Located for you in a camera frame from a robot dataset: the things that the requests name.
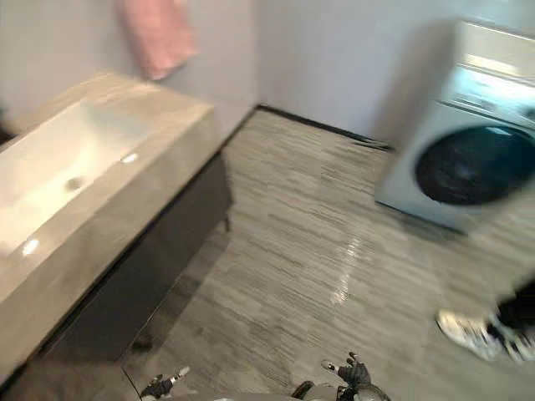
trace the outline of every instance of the tile floor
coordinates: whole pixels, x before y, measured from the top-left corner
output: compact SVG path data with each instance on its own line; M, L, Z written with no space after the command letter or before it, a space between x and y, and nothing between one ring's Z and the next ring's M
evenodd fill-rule
M439 307L487 313L533 269L531 199L473 236L374 203L386 153L257 112L227 148L235 205L129 354L138 387L191 366L189 388L289 394L353 349L399 400L535 399L535 364L447 342Z

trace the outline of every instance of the towel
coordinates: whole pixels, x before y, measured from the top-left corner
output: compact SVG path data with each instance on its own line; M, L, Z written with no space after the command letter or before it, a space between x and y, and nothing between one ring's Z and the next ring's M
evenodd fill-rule
M124 0L124 14L140 66L162 79L196 53L184 0Z

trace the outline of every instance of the sink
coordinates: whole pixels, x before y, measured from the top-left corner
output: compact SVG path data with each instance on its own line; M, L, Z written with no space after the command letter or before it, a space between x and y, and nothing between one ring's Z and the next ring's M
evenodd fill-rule
M135 160L140 122L87 101L0 153L0 255L7 255L114 163Z

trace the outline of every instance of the white sneaker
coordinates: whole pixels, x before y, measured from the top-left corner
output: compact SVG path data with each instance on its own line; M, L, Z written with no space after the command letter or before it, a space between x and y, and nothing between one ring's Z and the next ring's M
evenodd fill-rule
M471 319L441 310L436 315L436 322L452 342L470 349L486 361L493 361L503 349L500 342L487 332L487 321L484 319Z
M529 335L517 335L507 338L505 349L516 363L535 361L535 338Z

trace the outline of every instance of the washing machine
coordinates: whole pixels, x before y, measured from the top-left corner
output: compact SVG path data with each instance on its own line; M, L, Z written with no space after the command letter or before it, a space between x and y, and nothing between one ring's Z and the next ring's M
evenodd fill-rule
M534 187L535 40L460 23L453 65L375 199L469 232Z

